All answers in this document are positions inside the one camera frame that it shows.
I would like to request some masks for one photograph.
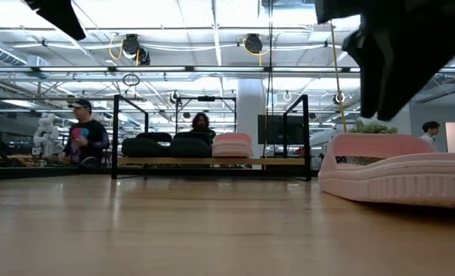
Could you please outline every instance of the ceiling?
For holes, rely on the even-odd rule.
[[[258,0],[73,0],[72,3],[87,33],[87,37],[79,42],[66,36],[19,0],[0,0],[0,45],[16,55],[43,58],[50,66],[131,66],[135,62],[123,54],[120,56],[119,46],[126,34],[137,34],[141,45],[149,52],[151,66],[268,66],[270,54],[273,66],[334,65],[330,26],[317,25],[314,9],[308,7],[276,13],[273,18],[273,51],[260,58],[248,54],[242,45],[248,34],[259,34],[264,51],[268,49],[269,21],[263,11],[259,13]],[[338,65],[357,67],[353,59],[340,50],[339,45],[358,27],[359,16],[335,20],[333,24]],[[0,61],[0,66],[7,64]],[[85,76],[84,80],[75,81],[74,76],[69,74],[32,79],[0,73],[0,97],[35,97],[44,91],[45,97],[73,94],[77,97],[110,98],[117,93],[124,95],[128,89],[121,81],[117,81],[117,77],[112,80],[110,75],[79,76]],[[237,80],[240,77],[244,76],[170,73],[164,78],[161,73],[141,74],[142,82],[127,90],[127,96],[144,99],[139,105],[147,110],[174,110],[169,102],[173,91],[182,97],[236,97]],[[257,77],[267,87],[267,76],[258,74]],[[10,84],[12,89],[3,87],[3,84]],[[339,85],[346,96],[345,107],[354,110],[359,102],[358,75],[341,78]],[[301,94],[309,96],[311,110],[338,110],[332,101],[336,91],[334,74],[312,77],[301,74],[276,75],[273,78],[274,106],[281,112]],[[20,105],[14,103],[0,102],[0,109],[29,108],[19,102],[17,104]],[[52,110],[65,109],[66,105],[63,101],[33,104]],[[98,104],[104,110],[112,110],[110,101]],[[121,108],[133,109],[126,104]],[[219,123],[215,126],[218,131],[229,132],[234,129],[234,124],[225,123],[234,122],[230,108],[229,103],[221,101],[192,101],[185,110],[219,110],[219,113],[209,116]],[[140,128],[134,130],[135,125],[129,123],[131,120],[143,123],[142,115],[128,113],[126,116],[129,120],[123,120],[123,124],[132,130],[128,132],[124,129],[124,135],[141,131]],[[60,117],[70,118],[70,114],[63,112]],[[321,114],[317,120],[327,121],[327,117],[328,114]],[[174,113],[152,113],[150,119],[150,125],[156,131],[174,132]]]

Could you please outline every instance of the long hair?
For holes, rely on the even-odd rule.
[[[200,117],[204,117],[205,127],[209,128],[209,117],[207,117],[207,115],[205,115],[205,113],[202,112],[197,113],[197,115],[195,115],[193,121],[191,122],[191,127],[193,129],[197,128],[197,123]]]

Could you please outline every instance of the white humanoid robot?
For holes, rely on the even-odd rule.
[[[47,157],[55,154],[55,141],[59,138],[59,130],[54,126],[53,114],[43,113],[38,120],[38,128],[34,134],[33,156]]]

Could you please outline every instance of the person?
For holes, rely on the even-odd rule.
[[[209,128],[209,118],[205,113],[197,113],[195,115],[193,121],[191,122],[192,130],[191,132],[199,132],[199,133],[206,133],[209,135],[209,139],[214,141],[214,137],[216,136],[215,131]]]
[[[424,135],[422,135],[420,138],[429,142],[432,146],[435,147],[434,136],[439,133],[439,127],[440,124],[435,121],[424,123],[424,125],[421,127],[424,130]]]
[[[69,108],[74,108],[78,122],[69,129],[69,138],[59,159],[70,159],[79,164],[85,159],[95,158],[101,164],[103,150],[110,145],[105,127],[91,118],[92,107],[88,100],[76,100],[69,104]]]

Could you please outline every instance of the monitor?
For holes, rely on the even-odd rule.
[[[302,145],[304,144],[304,121],[302,116],[287,116],[287,144]],[[283,144],[283,116],[267,116],[267,132],[265,131],[265,115],[258,115],[258,144]]]

